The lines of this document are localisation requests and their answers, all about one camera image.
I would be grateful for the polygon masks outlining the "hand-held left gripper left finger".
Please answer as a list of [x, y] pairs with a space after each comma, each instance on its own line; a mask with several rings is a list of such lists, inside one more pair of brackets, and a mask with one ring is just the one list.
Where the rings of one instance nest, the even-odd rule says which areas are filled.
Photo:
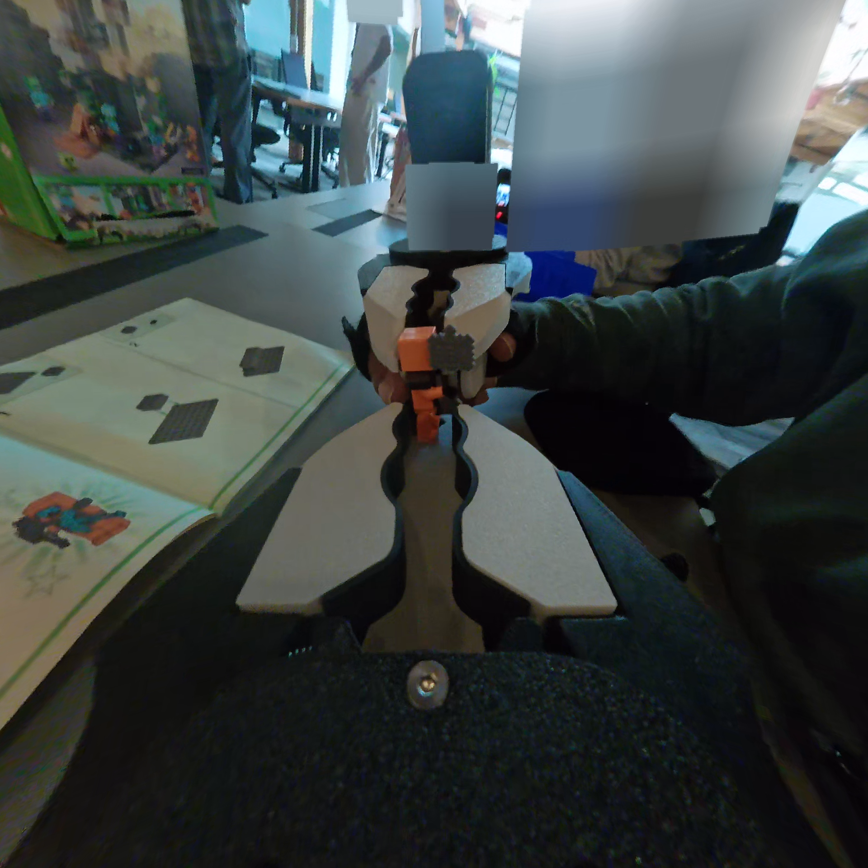
[[397, 499], [406, 412], [392, 404], [331, 439], [303, 465], [238, 595], [255, 613], [381, 618], [406, 589]]

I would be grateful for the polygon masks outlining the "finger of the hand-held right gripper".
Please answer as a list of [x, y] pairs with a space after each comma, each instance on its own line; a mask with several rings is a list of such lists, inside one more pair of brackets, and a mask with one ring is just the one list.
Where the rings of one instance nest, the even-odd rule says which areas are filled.
[[449, 273], [449, 302], [443, 311], [443, 329], [454, 326], [473, 337], [476, 363], [461, 373], [461, 397], [455, 404], [467, 404], [478, 395], [485, 379], [486, 352], [509, 321], [511, 296], [505, 288], [505, 265], [473, 265]]
[[410, 394], [399, 371], [397, 342], [406, 328], [407, 305], [415, 298], [414, 286], [428, 276], [419, 267], [383, 267], [363, 297], [363, 312], [370, 349], [363, 352], [363, 360], [375, 358], [387, 373], [397, 375]]

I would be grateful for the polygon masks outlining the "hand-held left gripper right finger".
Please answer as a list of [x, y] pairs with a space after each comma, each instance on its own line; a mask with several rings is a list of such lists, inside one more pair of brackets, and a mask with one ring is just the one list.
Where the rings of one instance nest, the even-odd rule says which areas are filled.
[[556, 467], [525, 439], [461, 406], [473, 492], [462, 511], [470, 567], [549, 616], [610, 616], [615, 596]]

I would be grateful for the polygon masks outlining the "small grey toy brick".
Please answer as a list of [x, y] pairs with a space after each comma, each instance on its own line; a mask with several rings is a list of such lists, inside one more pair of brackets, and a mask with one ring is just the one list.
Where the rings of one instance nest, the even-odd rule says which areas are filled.
[[460, 333], [452, 325], [432, 333], [427, 345], [431, 370], [464, 373], [470, 372], [475, 366], [476, 353], [472, 335]]

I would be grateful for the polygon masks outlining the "orange toy brick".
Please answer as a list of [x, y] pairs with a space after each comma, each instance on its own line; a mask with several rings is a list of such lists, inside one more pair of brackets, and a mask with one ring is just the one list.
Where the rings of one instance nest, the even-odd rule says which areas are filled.
[[416, 414], [416, 436], [420, 444], [433, 444], [439, 439], [439, 401], [443, 397], [441, 385], [410, 390], [410, 401]]

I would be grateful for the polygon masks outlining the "white instruction booklet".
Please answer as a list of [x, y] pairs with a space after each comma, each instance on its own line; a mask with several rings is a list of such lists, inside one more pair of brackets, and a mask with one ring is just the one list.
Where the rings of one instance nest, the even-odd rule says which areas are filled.
[[2, 726], [351, 370], [348, 353], [190, 298], [2, 366]]

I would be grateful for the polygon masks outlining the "green toy brick box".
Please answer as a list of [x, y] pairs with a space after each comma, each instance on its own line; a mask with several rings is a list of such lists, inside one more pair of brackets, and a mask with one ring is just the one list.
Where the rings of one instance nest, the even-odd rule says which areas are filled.
[[65, 245], [216, 230], [182, 3], [1, 3], [2, 220]]

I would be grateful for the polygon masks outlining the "person's right hand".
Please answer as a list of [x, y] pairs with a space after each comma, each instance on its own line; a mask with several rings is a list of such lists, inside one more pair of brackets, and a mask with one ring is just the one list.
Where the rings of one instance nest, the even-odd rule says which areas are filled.
[[508, 328], [495, 338], [486, 352], [485, 377], [497, 379], [520, 361], [523, 344]]

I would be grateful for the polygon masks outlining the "black office table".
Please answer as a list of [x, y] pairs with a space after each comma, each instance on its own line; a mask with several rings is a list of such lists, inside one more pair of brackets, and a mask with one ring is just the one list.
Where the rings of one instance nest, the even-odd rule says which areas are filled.
[[342, 101], [322, 91], [306, 90], [283, 81], [254, 75], [254, 128], [262, 102], [281, 103], [289, 113], [289, 126], [300, 127], [302, 130], [301, 173], [296, 181], [288, 181], [285, 187], [296, 193], [317, 193], [320, 190], [320, 175], [323, 173], [325, 132], [328, 129], [339, 129]]

